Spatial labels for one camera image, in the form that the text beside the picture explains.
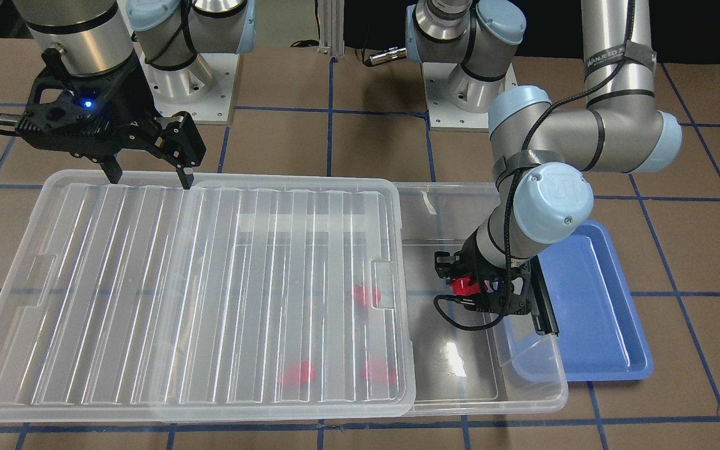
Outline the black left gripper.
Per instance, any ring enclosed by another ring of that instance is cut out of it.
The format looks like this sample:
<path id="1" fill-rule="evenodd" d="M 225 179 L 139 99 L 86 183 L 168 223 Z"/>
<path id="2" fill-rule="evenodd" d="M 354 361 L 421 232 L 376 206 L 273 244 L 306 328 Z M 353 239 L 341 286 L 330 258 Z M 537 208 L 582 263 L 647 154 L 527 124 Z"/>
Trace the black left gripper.
<path id="1" fill-rule="evenodd" d="M 472 234 L 456 254 L 446 251 L 434 253 L 434 270 L 443 280 L 455 280 L 471 277 L 480 284 L 484 281 L 489 290 L 477 296 L 448 296 L 455 304 L 463 305 L 473 311 L 500 314 L 529 314 L 529 262 L 509 271 L 509 294 L 506 294 L 505 269 L 487 262 L 478 250 L 476 236 Z"/>

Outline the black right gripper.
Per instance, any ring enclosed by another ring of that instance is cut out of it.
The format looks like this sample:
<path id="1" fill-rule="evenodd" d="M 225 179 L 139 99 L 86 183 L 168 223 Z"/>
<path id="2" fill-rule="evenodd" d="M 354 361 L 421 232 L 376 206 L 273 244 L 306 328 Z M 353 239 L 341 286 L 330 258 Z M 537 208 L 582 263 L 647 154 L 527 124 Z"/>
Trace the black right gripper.
<path id="1" fill-rule="evenodd" d="M 183 189 L 192 187 L 206 145 L 188 112 L 160 117 L 137 54 L 86 76 L 72 75 L 58 53 L 43 53 L 42 60 L 45 67 L 14 125 L 18 137 L 40 150 L 100 160 L 112 184 L 123 175 L 115 154 L 147 151 L 174 166 Z"/>

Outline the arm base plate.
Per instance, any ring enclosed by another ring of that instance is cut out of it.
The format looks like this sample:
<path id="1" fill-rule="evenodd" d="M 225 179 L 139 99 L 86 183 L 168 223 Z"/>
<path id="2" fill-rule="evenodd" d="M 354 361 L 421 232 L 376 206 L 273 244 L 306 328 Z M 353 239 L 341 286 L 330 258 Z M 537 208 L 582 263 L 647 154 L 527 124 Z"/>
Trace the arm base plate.
<path id="1" fill-rule="evenodd" d="M 239 54 L 198 54 L 188 67 L 161 71 L 141 62 L 154 105 L 169 117 L 188 112 L 197 124 L 228 125 L 234 110 Z"/>
<path id="2" fill-rule="evenodd" d="M 494 99 L 518 86 L 510 65 L 494 82 L 473 79 L 454 63 L 424 62 L 422 77 L 429 125 L 435 131 L 485 132 Z"/>

